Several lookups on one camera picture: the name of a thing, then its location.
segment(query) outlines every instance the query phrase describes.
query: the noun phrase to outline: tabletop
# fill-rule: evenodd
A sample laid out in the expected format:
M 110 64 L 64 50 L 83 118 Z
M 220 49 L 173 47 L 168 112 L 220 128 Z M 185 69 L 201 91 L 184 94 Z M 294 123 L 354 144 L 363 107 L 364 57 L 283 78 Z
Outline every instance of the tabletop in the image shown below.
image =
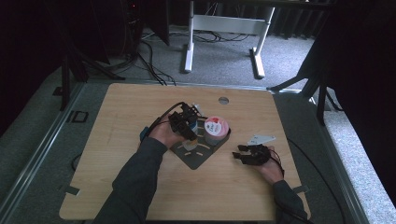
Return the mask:
M 94 219 L 112 181 L 136 152 L 140 132 L 179 102 L 198 104 L 205 116 L 226 119 L 232 132 L 195 170 L 171 150 L 163 155 L 148 220 L 274 220 L 272 187 L 232 154 L 254 134 L 274 136 L 266 145 L 276 148 L 290 186 L 301 186 L 271 92 L 135 84 L 110 85 L 70 183 L 79 193 L 66 193 L 60 216 Z M 309 215 L 304 194 L 299 196 Z

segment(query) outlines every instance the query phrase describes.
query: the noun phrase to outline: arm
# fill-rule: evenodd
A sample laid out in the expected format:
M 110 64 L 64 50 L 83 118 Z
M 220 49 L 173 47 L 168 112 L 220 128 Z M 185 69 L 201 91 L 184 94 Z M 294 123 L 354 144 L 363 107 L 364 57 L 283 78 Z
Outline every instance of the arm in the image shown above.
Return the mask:
M 271 156 L 277 160 L 274 152 L 271 152 Z M 254 166 L 254 168 L 259 171 L 262 177 L 274 188 L 274 200 L 277 205 L 276 223 L 307 223 L 291 215 L 295 214 L 303 219 L 307 218 L 303 201 L 283 179 L 283 174 L 276 162 L 269 160 L 261 166 Z
M 172 132 L 168 122 L 160 123 L 122 167 L 113 191 L 93 223 L 145 223 L 163 154 L 183 137 Z

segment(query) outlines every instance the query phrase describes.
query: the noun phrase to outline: hand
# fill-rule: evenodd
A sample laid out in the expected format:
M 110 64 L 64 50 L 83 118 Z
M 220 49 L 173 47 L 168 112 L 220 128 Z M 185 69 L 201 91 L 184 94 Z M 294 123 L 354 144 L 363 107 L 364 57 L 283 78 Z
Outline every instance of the hand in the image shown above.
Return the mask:
M 274 147 L 268 147 L 271 151 L 271 157 L 274 158 L 275 160 L 278 160 L 275 152 Z M 253 166 L 254 169 L 260 172 L 262 174 L 262 177 L 271 185 L 274 185 L 276 182 L 283 180 L 283 175 L 282 171 L 280 170 L 280 167 L 276 164 L 275 161 L 273 160 L 268 160 L 265 164 L 261 166 Z
M 166 147 L 170 148 L 177 142 L 184 141 L 185 138 L 172 131 L 171 125 L 169 123 L 169 115 L 165 116 L 159 124 L 151 131 L 149 137 L 155 138 L 162 142 Z

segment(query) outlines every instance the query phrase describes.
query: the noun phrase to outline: white metal frame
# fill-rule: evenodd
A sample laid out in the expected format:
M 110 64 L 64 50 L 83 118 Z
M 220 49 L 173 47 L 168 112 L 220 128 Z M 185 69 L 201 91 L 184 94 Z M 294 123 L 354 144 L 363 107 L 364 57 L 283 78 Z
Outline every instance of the white metal frame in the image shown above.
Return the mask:
M 192 56 L 194 53 L 193 33 L 194 30 L 205 30 L 224 33 L 237 33 L 245 35 L 259 35 L 257 48 L 252 49 L 252 57 L 255 62 L 257 75 L 265 77 L 262 66 L 262 45 L 268 33 L 268 28 L 274 14 L 274 7 L 264 20 L 252 20 L 219 16 L 194 15 L 194 2 L 190 1 L 190 21 L 189 21 L 189 44 L 187 46 L 185 71 L 192 71 Z

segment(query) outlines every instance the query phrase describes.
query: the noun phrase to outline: white label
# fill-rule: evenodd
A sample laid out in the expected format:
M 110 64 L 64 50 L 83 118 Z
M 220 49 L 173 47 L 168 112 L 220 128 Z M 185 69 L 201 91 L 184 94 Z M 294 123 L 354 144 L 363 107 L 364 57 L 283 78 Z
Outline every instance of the white label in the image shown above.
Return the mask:
M 221 124 L 209 121 L 205 124 L 205 129 L 211 135 L 218 135 L 221 132 Z

